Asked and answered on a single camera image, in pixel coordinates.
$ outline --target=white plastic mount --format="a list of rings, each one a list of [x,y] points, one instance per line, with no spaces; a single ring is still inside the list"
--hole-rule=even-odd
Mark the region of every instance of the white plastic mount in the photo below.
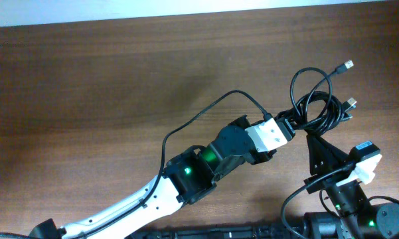
[[[339,187],[356,179],[360,179],[364,184],[372,182],[373,178],[375,177],[373,171],[378,165],[381,158],[382,155],[378,154],[357,163],[350,176],[342,181],[339,181],[337,183],[337,186]]]
[[[98,214],[79,222],[73,222],[63,226],[66,230],[66,234],[62,239],[70,239],[85,234],[88,235],[88,233],[94,229],[101,227],[101,225],[127,212],[149,194],[156,179],[157,177],[152,179],[152,181],[136,193],[133,193],[126,199],[123,199],[121,202],[114,204]],[[95,234],[88,235],[87,238],[125,238],[151,221],[173,214],[175,211],[179,210],[183,204],[176,199],[178,195],[179,192],[174,187],[171,180],[161,177],[152,197],[146,201],[146,206],[141,206],[111,226]]]
[[[258,152],[268,152],[287,143],[274,119],[262,122],[245,129],[251,137]]]

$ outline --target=green led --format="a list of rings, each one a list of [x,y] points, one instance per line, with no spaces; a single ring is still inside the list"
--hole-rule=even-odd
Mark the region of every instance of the green led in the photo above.
[[[187,168],[185,169],[185,173],[186,173],[187,175],[191,174],[191,173],[192,173],[192,169],[187,167]]]

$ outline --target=white wall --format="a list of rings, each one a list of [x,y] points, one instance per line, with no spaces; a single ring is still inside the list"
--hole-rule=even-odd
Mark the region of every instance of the white wall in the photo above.
[[[358,3],[361,0],[0,0],[0,27]]]

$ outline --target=blue label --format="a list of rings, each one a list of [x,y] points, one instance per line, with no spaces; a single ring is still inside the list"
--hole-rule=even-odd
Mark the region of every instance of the blue label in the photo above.
[[[366,141],[366,142],[364,142],[364,143],[361,143],[361,144],[357,145],[357,146],[356,146],[356,149],[358,149],[358,150],[364,149],[365,147],[370,146],[370,145],[372,145],[372,144],[373,144],[372,142]]]

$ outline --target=brown wooden surface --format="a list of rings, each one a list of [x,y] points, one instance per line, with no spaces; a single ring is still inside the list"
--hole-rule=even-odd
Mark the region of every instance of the brown wooden surface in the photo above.
[[[149,182],[165,134],[223,93],[245,90],[276,114],[291,107],[297,70],[348,59],[334,95],[357,109],[325,139],[345,151],[377,144],[384,157],[363,188],[399,199],[399,2],[0,28],[0,231],[94,214]],[[295,95],[319,79],[301,75]],[[169,140],[167,159],[242,114],[260,118],[241,96],[223,101]],[[149,226],[275,220],[309,177],[304,136]],[[322,210],[302,193],[288,213]]]

